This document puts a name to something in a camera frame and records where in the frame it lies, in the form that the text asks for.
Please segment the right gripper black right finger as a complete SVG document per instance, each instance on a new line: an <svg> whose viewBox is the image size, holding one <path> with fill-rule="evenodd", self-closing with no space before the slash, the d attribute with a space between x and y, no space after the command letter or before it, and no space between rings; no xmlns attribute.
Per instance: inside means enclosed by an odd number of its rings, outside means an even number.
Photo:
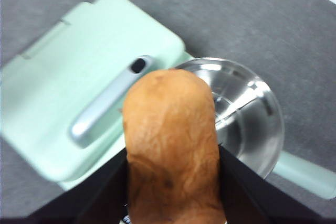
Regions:
<svg viewBox="0 0 336 224"><path fill-rule="evenodd" d="M220 196L227 220L322 220L219 147Z"/></svg>

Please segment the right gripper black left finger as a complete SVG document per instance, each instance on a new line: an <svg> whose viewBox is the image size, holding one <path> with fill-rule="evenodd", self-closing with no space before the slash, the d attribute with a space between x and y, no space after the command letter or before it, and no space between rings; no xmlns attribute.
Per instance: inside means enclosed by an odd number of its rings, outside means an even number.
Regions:
<svg viewBox="0 0 336 224"><path fill-rule="evenodd" d="M127 201L126 152L28 216L29 220L120 220Z"/></svg>

